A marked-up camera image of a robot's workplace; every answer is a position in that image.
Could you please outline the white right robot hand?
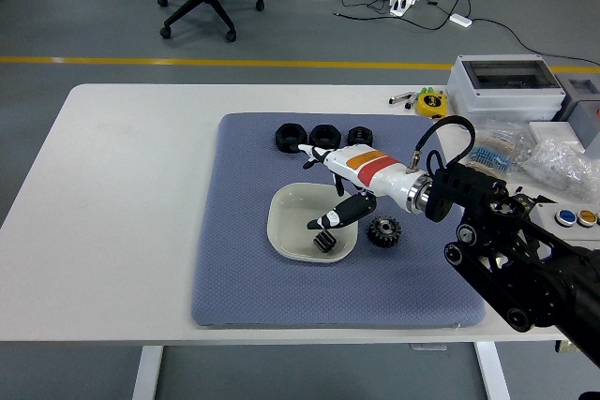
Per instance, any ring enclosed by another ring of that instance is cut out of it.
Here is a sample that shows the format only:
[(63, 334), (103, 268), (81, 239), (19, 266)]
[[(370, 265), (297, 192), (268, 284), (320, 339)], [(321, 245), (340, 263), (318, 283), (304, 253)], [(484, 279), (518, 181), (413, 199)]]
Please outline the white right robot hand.
[(421, 170), (411, 170), (393, 157), (366, 144), (336, 150), (299, 144), (308, 156), (306, 169), (323, 164), (334, 175), (337, 194), (344, 194), (343, 181), (353, 184), (358, 193), (345, 199), (325, 215), (307, 223), (310, 230), (341, 229), (373, 213), (377, 198), (388, 196), (407, 212), (417, 210), (417, 194), (427, 183)]

